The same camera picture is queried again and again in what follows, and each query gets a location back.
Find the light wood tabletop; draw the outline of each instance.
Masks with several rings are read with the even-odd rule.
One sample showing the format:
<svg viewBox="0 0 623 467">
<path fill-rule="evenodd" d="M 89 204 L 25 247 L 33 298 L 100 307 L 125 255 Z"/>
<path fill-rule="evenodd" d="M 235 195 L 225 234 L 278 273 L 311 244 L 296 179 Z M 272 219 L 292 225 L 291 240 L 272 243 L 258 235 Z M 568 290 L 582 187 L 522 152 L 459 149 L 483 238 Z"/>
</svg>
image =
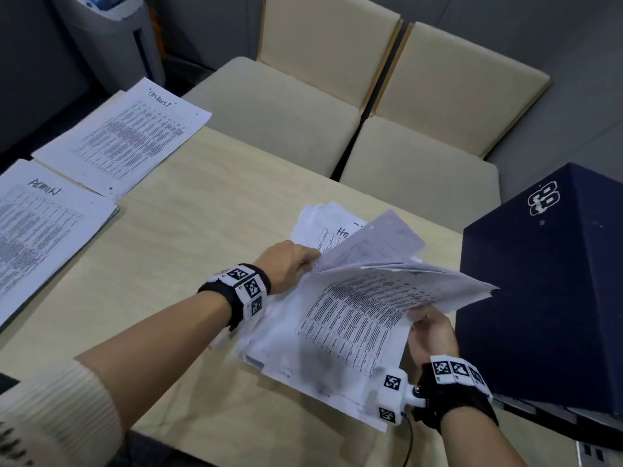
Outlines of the light wood tabletop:
<svg viewBox="0 0 623 467">
<path fill-rule="evenodd" d="M 287 239 L 306 204 L 331 201 L 365 220 L 390 208 L 202 128 L 0 334 L 0 372 L 23 379 L 77 355 Z M 426 262 L 458 269 L 461 235 L 395 210 L 426 242 Z M 531 466 L 573 465 L 570 439 L 500 417 Z M 405 424 L 378 433 L 223 351 L 203 353 L 135 429 L 219 467 L 393 466 L 408 446 Z M 447 465 L 440 436 L 415 432 L 411 464 Z"/>
</svg>

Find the stack of papers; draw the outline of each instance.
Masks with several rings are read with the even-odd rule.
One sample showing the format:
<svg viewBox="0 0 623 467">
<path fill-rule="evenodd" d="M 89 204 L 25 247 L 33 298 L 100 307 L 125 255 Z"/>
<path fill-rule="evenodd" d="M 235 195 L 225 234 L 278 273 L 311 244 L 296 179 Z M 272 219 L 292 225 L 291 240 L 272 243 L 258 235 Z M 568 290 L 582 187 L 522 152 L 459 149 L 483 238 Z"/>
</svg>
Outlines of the stack of papers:
<svg viewBox="0 0 623 467">
<path fill-rule="evenodd" d="M 323 255 L 294 290 L 269 297 L 236 350 L 266 376 L 384 432 L 377 377 L 400 363 L 409 309 L 447 313 L 495 287 L 415 258 L 424 242 L 393 211 L 365 223 L 337 203 L 307 206 L 291 239 Z"/>
<path fill-rule="evenodd" d="M 0 177 L 0 325 L 117 212 L 35 162 Z"/>
<path fill-rule="evenodd" d="M 143 78 L 32 156 L 118 201 L 210 116 Z"/>
</svg>

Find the beige chair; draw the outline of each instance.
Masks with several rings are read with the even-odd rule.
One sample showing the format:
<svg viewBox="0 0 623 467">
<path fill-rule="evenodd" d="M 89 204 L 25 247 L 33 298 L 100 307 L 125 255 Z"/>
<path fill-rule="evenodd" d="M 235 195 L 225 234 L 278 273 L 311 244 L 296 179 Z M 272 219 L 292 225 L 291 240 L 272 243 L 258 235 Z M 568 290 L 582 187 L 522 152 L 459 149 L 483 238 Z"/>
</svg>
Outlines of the beige chair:
<svg viewBox="0 0 623 467">
<path fill-rule="evenodd" d="M 256 62 L 238 57 L 187 93 L 209 127 L 329 176 L 400 29 L 368 0 L 264 0 Z"/>
<path fill-rule="evenodd" d="M 487 152 L 549 84 L 543 72 L 409 26 L 341 182 L 462 232 L 500 204 Z"/>
</svg>

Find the dark blue box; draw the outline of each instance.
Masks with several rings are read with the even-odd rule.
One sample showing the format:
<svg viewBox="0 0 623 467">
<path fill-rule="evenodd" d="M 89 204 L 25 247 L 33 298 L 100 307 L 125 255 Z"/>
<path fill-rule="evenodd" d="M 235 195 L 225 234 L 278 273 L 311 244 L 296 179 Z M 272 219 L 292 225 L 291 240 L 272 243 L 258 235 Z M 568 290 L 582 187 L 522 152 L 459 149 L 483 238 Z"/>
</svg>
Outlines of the dark blue box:
<svg viewBox="0 0 623 467">
<path fill-rule="evenodd" d="M 493 393 L 623 416 L 623 184 L 567 164 L 468 226 L 461 272 L 500 290 L 457 312 Z"/>
</svg>

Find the sweater sleeve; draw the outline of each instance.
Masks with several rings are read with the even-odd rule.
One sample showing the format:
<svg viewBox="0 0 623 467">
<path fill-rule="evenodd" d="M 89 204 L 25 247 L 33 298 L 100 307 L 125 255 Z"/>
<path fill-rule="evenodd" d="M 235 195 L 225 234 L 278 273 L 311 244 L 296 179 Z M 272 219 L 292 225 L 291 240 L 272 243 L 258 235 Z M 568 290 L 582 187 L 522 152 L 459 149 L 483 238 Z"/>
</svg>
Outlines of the sweater sleeve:
<svg viewBox="0 0 623 467">
<path fill-rule="evenodd" d="M 121 423 L 99 378 L 73 359 L 0 395 L 0 466 L 104 466 Z"/>
</svg>

